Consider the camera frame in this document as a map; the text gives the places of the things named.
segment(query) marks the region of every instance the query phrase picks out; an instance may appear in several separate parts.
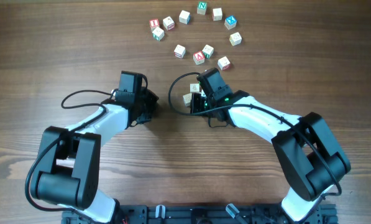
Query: white cube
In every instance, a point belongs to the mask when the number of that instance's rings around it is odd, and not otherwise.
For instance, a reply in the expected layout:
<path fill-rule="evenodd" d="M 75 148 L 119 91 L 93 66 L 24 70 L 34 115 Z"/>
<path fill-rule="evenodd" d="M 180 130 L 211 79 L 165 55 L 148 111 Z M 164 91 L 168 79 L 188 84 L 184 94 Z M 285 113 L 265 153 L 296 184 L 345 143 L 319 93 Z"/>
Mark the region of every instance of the white cube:
<path fill-rule="evenodd" d="M 229 16 L 227 19 L 225 19 L 225 27 L 227 27 L 227 29 L 232 29 L 236 26 L 236 22 L 237 20 L 235 19 L 234 16 Z"/>
<path fill-rule="evenodd" d="M 149 20 L 149 26 L 150 30 L 153 32 L 156 27 L 159 27 L 159 20 L 158 19 Z"/>
<path fill-rule="evenodd" d="M 163 19 L 163 26 L 165 26 L 166 30 L 171 30 L 172 28 L 174 28 L 173 19 L 170 16 L 164 18 Z"/>
<path fill-rule="evenodd" d="M 192 84 L 190 84 L 190 92 L 191 93 L 200 93 L 200 85 L 199 85 L 199 83 L 192 83 Z"/>
<path fill-rule="evenodd" d="M 202 52 L 197 52 L 193 54 L 193 60 L 195 64 L 200 65 L 204 62 L 204 55 Z"/>
<path fill-rule="evenodd" d="M 213 21 L 218 21 L 222 19 L 221 8 L 213 9 Z"/>
<path fill-rule="evenodd" d="M 180 22 L 188 24 L 191 19 L 191 14 L 187 11 L 182 10 L 180 13 Z"/>
<path fill-rule="evenodd" d="M 204 57 L 209 59 L 209 58 L 211 58 L 211 55 L 214 52 L 214 48 L 212 46 L 206 44 L 206 46 L 204 46 L 202 52 L 203 52 Z"/>
<path fill-rule="evenodd" d="M 218 67 L 220 67 L 221 70 L 228 69 L 230 65 L 231 63 L 227 57 L 223 57 L 218 60 Z"/>
<path fill-rule="evenodd" d="M 201 14 L 201 15 L 205 15 L 207 8 L 208 8 L 208 3 L 207 2 L 199 2 L 197 13 Z"/>
<path fill-rule="evenodd" d="M 184 105 L 185 106 L 191 106 L 192 93 L 189 93 L 187 95 L 183 95 L 183 99 L 184 99 Z"/>
<path fill-rule="evenodd" d="M 174 49 L 174 54 L 176 57 L 183 58 L 185 54 L 185 47 L 178 44 Z"/>
<path fill-rule="evenodd" d="M 242 37 L 240 36 L 239 32 L 236 32 L 235 34 L 229 36 L 229 41 L 232 44 L 232 46 L 235 46 L 242 42 Z"/>
<path fill-rule="evenodd" d="M 160 27 L 156 27 L 155 30 L 153 30 L 152 32 L 152 36 L 160 41 L 165 36 L 165 31 L 163 31 Z"/>

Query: letter a block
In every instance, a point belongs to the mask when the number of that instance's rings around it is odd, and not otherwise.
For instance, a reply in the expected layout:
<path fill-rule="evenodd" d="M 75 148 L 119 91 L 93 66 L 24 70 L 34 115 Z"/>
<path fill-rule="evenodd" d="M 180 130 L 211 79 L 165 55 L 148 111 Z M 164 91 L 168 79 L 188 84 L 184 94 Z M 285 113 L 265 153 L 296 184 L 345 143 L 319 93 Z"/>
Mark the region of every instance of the letter a block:
<path fill-rule="evenodd" d="M 207 8 L 208 8 L 208 3 L 207 2 L 199 2 L 197 13 L 201 14 L 201 15 L 205 15 Z"/>
<path fill-rule="evenodd" d="M 229 16 L 227 19 L 225 19 L 225 27 L 227 27 L 227 29 L 232 29 L 236 26 L 236 22 L 237 20 L 235 19 L 234 16 Z"/>
<path fill-rule="evenodd" d="M 160 27 L 156 27 L 156 29 L 152 32 L 152 36 L 157 40 L 160 41 L 165 36 L 165 31 L 163 31 Z"/>
<path fill-rule="evenodd" d="M 195 61 L 195 64 L 200 65 L 204 62 L 204 55 L 202 52 L 197 52 L 193 54 L 193 60 Z"/>
<path fill-rule="evenodd" d="M 158 19 L 152 19 L 149 21 L 150 30 L 153 32 L 156 27 L 159 27 L 159 20 Z"/>

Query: wood grain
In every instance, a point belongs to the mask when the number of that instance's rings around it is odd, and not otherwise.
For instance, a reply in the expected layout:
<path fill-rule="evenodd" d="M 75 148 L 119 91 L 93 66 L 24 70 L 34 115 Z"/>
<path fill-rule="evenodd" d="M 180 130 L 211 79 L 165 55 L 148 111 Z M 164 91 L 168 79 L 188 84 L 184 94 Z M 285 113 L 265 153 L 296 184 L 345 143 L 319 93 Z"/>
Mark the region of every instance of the wood grain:
<path fill-rule="evenodd" d="M 336 203 L 341 223 L 371 223 L 371 1 L 211 1 L 206 16 L 191 1 L 0 4 L 0 223 L 59 223 L 59 213 L 32 208 L 24 179 L 50 125 L 67 126 L 95 108 L 62 110 L 80 89 L 110 91 L 121 70 L 148 76 L 159 114 L 101 150 L 99 188 L 122 204 L 278 202 L 289 188 L 271 145 L 238 128 L 209 129 L 203 118 L 171 112 L 167 91 L 187 72 L 216 67 L 233 90 L 291 114 L 321 114 L 352 164 Z M 222 7 L 238 24 L 213 22 Z M 178 22 L 191 12 L 190 25 Z M 171 16 L 174 30 L 152 38 L 148 21 Z M 229 35 L 240 32 L 232 47 Z M 174 57 L 186 47 L 183 60 Z M 195 65 L 192 53 L 214 47 Z M 181 96 L 195 79 L 173 93 Z M 75 97 L 68 103 L 101 101 Z"/>

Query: letter i block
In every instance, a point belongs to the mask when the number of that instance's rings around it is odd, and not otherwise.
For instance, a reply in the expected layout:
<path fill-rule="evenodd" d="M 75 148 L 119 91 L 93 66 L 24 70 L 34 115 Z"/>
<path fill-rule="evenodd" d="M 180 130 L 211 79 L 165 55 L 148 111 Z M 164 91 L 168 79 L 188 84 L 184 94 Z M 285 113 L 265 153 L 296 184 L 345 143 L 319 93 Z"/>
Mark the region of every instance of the letter i block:
<path fill-rule="evenodd" d="M 211 58 L 211 55 L 214 52 L 214 48 L 212 46 L 206 44 L 206 46 L 204 46 L 202 52 L 203 52 L 204 57 L 209 59 L 209 58 Z"/>
<path fill-rule="evenodd" d="M 222 19 L 221 8 L 213 9 L 213 21 L 218 21 Z"/>
<path fill-rule="evenodd" d="M 176 57 L 183 58 L 185 54 L 185 47 L 178 44 L 177 47 L 174 49 L 174 54 Z"/>
<path fill-rule="evenodd" d="M 235 46 L 242 42 L 242 37 L 240 36 L 239 32 L 236 32 L 235 34 L 229 36 L 229 41 L 232 44 L 232 46 Z"/>
<path fill-rule="evenodd" d="M 220 67 L 221 70 L 228 69 L 231 63 L 229 62 L 227 57 L 220 58 L 218 60 L 218 66 Z"/>
<path fill-rule="evenodd" d="M 156 27 L 159 27 L 159 20 L 158 19 L 152 19 L 149 21 L 150 30 L 153 32 Z"/>
<path fill-rule="evenodd" d="M 201 14 L 201 15 L 205 15 L 207 8 L 208 8 L 208 3 L 207 2 L 199 2 L 197 13 Z"/>
<path fill-rule="evenodd" d="M 229 16 L 227 19 L 225 19 L 225 27 L 227 27 L 227 29 L 232 29 L 236 26 L 236 22 L 237 20 L 235 19 L 234 16 Z"/>
<path fill-rule="evenodd" d="M 184 23 L 184 24 L 188 24 L 190 22 L 190 19 L 191 19 L 191 14 L 187 11 L 184 11 L 182 10 L 181 13 L 180 13 L 180 22 Z"/>
<path fill-rule="evenodd" d="M 163 26 L 166 28 L 166 30 L 171 30 L 174 28 L 174 21 L 173 19 L 168 16 L 167 18 L 163 19 Z"/>
<path fill-rule="evenodd" d="M 163 31 L 161 28 L 159 27 L 156 27 L 156 29 L 152 32 L 152 36 L 160 41 L 163 39 L 163 37 L 165 36 L 165 31 Z"/>
<path fill-rule="evenodd" d="M 200 65 L 204 62 L 204 55 L 202 52 L 197 52 L 193 54 L 193 60 L 195 61 L 195 64 Z"/>

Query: black cable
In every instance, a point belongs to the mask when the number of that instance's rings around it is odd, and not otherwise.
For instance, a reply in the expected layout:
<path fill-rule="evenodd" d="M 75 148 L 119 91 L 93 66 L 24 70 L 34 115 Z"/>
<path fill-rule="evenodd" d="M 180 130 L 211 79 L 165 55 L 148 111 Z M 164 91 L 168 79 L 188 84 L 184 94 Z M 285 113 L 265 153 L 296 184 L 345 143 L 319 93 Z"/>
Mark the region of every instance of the black cable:
<path fill-rule="evenodd" d="M 181 112 L 181 111 L 178 111 L 177 109 L 174 108 L 173 104 L 172 104 L 172 101 L 171 101 L 171 93 L 172 93 L 172 90 L 173 90 L 173 87 L 175 85 L 176 82 L 178 82 L 179 80 L 181 80 L 182 78 L 188 76 L 188 75 L 200 75 L 200 73 L 198 72 L 190 72 L 190 73 L 187 73 L 187 74 L 184 74 L 180 77 L 178 77 L 176 80 L 174 80 L 174 82 L 172 83 L 172 85 L 170 86 L 169 90 L 168 90 L 168 104 L 170 106 L 170 108 L 175 111 L 176 113 L 178 114 L 181 114 L 181 115 L 185 115 L 185 116 L 199 116 L 199 115 L 202 115 L 202 114 L 208 114 L 208 113 L 211 113 L 213 111 L 218 111 L 218 110 L 222 110 L 222 109 L 229 109 L 229 108 L 233 108 L 233 107 L 248 107 L 250 109 L 257 109 L 257 110 L 260 110 L 260 111 L 263 111 L 271 116 L 273 116 L 274 118 L 280 120 L 281 122 L 287 124 L 292 130 L 294 130 L 302 139 L 303 141 L 313 150 L 313 152 L 317 155 L 318 159 L 321 161 L 322 165 L 324 166 L 324 168 L 326 169 L 326 171 L 329 173 L 330 175 L 330 178 L 332 179 L 332 181 L 334 182 L 334 185 L 337 187 L 337 192 L 336 193 L 324 193 L 322 195 L 320 195 L 320 197 L 322 197 L 323 199 L 325 198 L 325 196 L 340 196 L 341 193 L 342 193 L 342 189 L 341 189 L 341 186 L 340 186 L 340 183 L 337 181 L 336 177 L 334 176 L 332 170 L 329 168 L 328 164 L 326 163 L 326 161 L 323 159 L 323 157 L 320 155 L 320 153 L 318 152 L 318 150 L 315 148 L 315 146 L 307 139 L 307 137 L 301 133 L 299 130 L 297 130 L 294 125 L 292 125 L 289 121 L 287 121 L 285 118 L 269 111 L 269 110 L 266 110 L 264 108 L 261 108 L 261 107 L 258 107 L 258 106 L 254 106 L 252 104 L 249 104 L 249 105 L 246 105 L 246 104 L 236 104 L 236 105 L 227 105 L 227 106 L 220 106 L 220 107 L 217 107 L 217 108 L 213 108 L 213 109 L 210 109 L 210 110 L 206 110 L 206 111 L 203 111 L 203 112 L 197 112 L 197 113 L 184 113 L 184 112 Z"/>
<path fill-rule="evenodd" d="M 25 180 L 25 197 L 26 199 L 28 200 L 28 202 L 35 208 L 41 210 L 41 211 L 45 211 L 45 212 L 64 212 L 64 211 L 70 211 L 70 212 L 76 212 L 76 210 L 74 208 L 45 208 L 45 207 L 42 207 L 40 205 L 38 205 L 33 199 L 32 197 L 30 196 L 30 192 L 29 192 L 29 185 L 30 185 L 30 180 L 31 180 L 31 177 L 33 176 L 33 173 L 37 167 L 37 165 L 39 164 L 39 162 L 43 159 L 43 157 L 48 153 L 49 150 L 51 150 L 51 148 L 53 146 L 55 146 L 56 144 L 59 145 L 60 141 L 62 139 L 65 139 L 67 138 L 68 136 L 71 136 L 73 133 L 75 133 L 76 131 L 79 131 L 79 130 L 82 130 L 83 128 L 87 127 L 89 124 L 93 123 L 94 121 L 98 120 L 99 118 L 101 118 L 102 116 L 104 116 L 104 114 L 106 113 L 106 107 L 100 103 L 87 103 L 87 104 L 83 104 L 83 105 L 75 105 L 75 106 L 64 106 L 64 102 L 66 102 L 67 99 L 69 99 L 69 97 L 75 95 L 75 94 L 78 94 L 78 93 L 84 93 L 84 92 L 92 92 L 92 93 L 101 93 L 101 94 L 105 94 L 105 95 L 109 95 L 109 99 L 111 99 L 113 97 L 113 94 L 115 93 L 116 90 L 112 91 L 112 93 L 106 93 L 106 92 L 103 92 L 103 91 L 98 91 L 98 90 L 80 90 L 80 91 L 76 91 L 74 93 L 71 93 L 69 94 L 68 96 L 66 96 L 62 102 L 61 102 L 61 107 L 63 109 L 73 109 L 73 108 L 81 108 L 81 107 L 85 107 L 85 106 L 99 106 L 99 107 L 102 107 L 103 111 L 95 116 L 93 119 L 83 123 L 82 125 L 78 126 L 77 128 L 74 128 L 72 129 L 71 131 L 65 133 L 64 135 L 58 137 L 56 140 L 54 140 L 51 144 L 49 144 L 40 154 L 39 156 L 36 158 L 35 162 L 32 164 L 32 166 L 30 167 L 29 169 L 29 172 L 28 172 L 28 175 L 26 177 L 26 180 Z"/>
<path fill-rule="evenodd" d="M 145 80 L 145 89 L 148 88 L 148 79 L 145 75 L 141 74 L 142 75 L 142 78 Z"/>
<path fill-rule="evenodd" d="M 225 127 L 228 126 L 228 123 L 227 123 L 226 125 L 211 126 L 210 120 L 211 120 L 211 116 L 209 116 L 209 118 L 208 118 L 208 125 L 209 125 L 209 128 L 225 128 Z"/>

